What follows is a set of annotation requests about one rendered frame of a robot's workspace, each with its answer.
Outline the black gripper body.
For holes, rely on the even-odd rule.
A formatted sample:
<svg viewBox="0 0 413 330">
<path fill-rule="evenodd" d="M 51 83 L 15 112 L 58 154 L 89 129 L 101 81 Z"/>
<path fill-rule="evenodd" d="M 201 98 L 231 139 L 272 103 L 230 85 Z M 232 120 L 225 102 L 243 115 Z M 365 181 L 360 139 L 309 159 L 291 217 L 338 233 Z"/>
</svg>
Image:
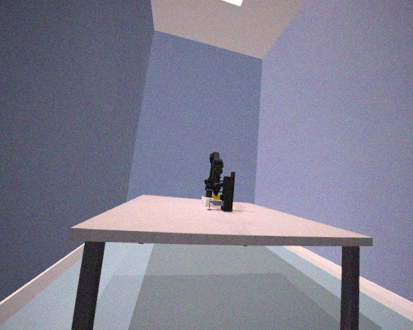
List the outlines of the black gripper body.
<svg viewBox="0 0 413 330">
<path fill-rule="evenodd" d="M 213 175 L 213 178 L 215 180 L 215 183 L 211 182 L 211 184 L 209 183 L 209 186 L 212 187 L 224 187 L 224 184 L 220 182 L 220 175 Z"/>
</svg>

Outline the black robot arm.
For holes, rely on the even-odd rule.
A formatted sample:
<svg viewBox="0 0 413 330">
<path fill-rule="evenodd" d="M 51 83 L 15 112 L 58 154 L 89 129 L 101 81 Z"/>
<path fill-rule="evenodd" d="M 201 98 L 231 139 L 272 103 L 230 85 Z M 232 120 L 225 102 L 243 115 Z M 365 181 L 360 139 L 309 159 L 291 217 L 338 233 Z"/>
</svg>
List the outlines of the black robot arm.
<svg viewBox="0 0 413 330">
<path fill-rule="evenodd" d="M 209 183 L 211 182 L 215 183 L 215 180 L 213 178 L 213 175 L 221 175 L 222 174 L 222 169 L 224 167 L 222 159 L 220 159 L 220 155 L 218 152 L 213 152 L 210 154 L 210 163 L 211 163 L 211 170 L 210 170 L 210 175 L 209 178 L 206 179 L 204 182 L 206 184 L 205 190 L 206 190 L 206 197 L 211 198 L 212 197 L 212 187 L 209 186 Z"/>
</svg>

